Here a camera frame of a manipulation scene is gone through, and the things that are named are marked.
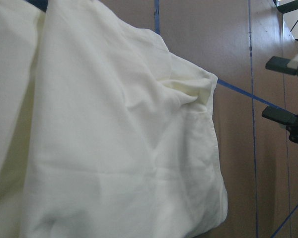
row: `white cloth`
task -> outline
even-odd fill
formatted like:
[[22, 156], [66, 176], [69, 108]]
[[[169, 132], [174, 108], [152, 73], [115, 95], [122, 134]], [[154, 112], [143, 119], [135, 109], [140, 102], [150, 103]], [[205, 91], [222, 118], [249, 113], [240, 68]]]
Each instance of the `white cloth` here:
[[216, 76], [96, 0], [52, 0], [45, 16], [0, 0], [0, 24], [0, 168], [22, 161], [1, 237], [20, 210], [21, 238], [191, 238], [225, 219]]

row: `wrinkled fabric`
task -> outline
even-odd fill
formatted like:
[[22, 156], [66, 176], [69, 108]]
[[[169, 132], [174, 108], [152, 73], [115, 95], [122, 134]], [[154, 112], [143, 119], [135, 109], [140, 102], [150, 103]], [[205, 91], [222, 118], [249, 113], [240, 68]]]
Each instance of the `wrinkled fabric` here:
[[97, 0], [51, 0], [46, 14], [0, 0], [0, 237], [218, 226], [216, 82]]

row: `blue tape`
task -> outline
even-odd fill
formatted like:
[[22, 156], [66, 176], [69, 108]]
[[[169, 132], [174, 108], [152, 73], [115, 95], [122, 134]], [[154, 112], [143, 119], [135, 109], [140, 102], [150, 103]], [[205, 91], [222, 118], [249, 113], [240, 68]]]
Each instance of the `blue tape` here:
[[298, 209], [298, 204], [297, 206], [292, 210], [292, 212], [286, 217], [286, 219], [283, 221], [283, 223], [277, 228], [277, 230], [272, 234], [270, 238], [274, 238], [277, 233], [282, 229], [282, 227], [285, 225], [285, 223], [290, 219], [292, 214]]
[[262, 99], [262, 98], [260, 98], [260, 97], [257, 97], [257, 96], [255, 96], [255, 95], [249, 93], [249, 92], [246, 92], [245, 90], [240, 89], [240, 88], [238, 88], [238, 87], [236, 87], [236, 86], [234, 86], [234, 85], [232, 85], [232, 84], [226, 83], [225, 81], [223, 81], [223, 80], [221, 80], [221, 79], [218, 79], [218, 84], [220, 84], [220, 85], [222, 85], [222, 86], [224, 86], [224, 87], [226, 87], [226, 88], [229, 88], [229, 89], [231, 89], [231, 90], [233, 90], [233, 91], [235, 91], [235, 92], [241, 93], [241, 94], [243, 94], [243, 95], [245, 95], [245, 96], [247, 96], [247, 97], [250, 97], [250, 98], [252, 98], [252, 99], [254, 99], [254, 100], [258, 101], [258, 102], [261, 102], [261, 103], [264, 103], [264, 104], [266, 104], [266, 105], [268, 105], [268, 106], [271, 106], [271, 107], [273, 107], [273, 108], [277, 108], [277, 109], [282, 109], [282, 110], [284, 110], [283, 108], [278, 107], [278, 106], [275, 105], [275, 104], [272, 104], [272, 103], [270, 103], [270, 102], [268, 102], [268, 101], [266, 101], [266, 100], [264, 100], [264, 99]]
[[159, 16], [160, 4], [159, 0], [154, 0], [154, 31], [160, 35], [160, 16]]

